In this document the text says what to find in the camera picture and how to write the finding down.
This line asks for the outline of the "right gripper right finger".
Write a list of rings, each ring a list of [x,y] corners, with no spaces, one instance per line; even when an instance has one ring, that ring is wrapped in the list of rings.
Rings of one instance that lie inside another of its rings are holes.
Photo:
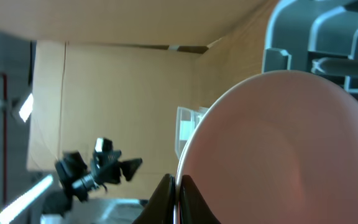
[[[179,194],[180,224],[220,224],[193,179],[184,175]]]

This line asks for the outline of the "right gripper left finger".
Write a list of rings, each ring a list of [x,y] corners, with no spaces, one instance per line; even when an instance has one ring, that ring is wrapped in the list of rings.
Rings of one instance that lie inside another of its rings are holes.
[[[142,213],[132,223],[173,224],[175,197],[175,178],[165,174]]]

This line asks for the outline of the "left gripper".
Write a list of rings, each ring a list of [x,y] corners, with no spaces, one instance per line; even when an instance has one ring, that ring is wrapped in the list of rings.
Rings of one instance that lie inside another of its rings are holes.
[[[129,182],[142,165],[142,159],[136,158],[120,162],[122,156],[120,150],[94,150],[90,160],[89,169],[83,161],[79,152],[71,154],[74,161],[76,174],[71,183],[73,195],[88,195],[89,191],[96,190],[103,186],[107,190],[105,183],[120,184],[121,171],[126,181]]]

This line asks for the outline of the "pink plate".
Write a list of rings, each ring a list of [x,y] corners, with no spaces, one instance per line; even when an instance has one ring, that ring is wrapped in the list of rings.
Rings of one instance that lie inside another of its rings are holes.
[[[248,78],[197,126],[186,175],[221,223],[358,223],[358,101],[310,73]]]

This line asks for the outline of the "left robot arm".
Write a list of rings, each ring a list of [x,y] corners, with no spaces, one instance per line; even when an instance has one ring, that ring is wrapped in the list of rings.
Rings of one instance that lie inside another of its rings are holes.
[[[101,187],[107,190],[108,184],[119,185],[122,177],[131,181],[142,159],[121,161],[120,157],[120,150],[95,151],[90,164],[86,165],[79,152],[65,154],[55,163],[62,187],[47,194],[42,214],[64,217],[73,208],[74,199],[87,202],[92,191]]]

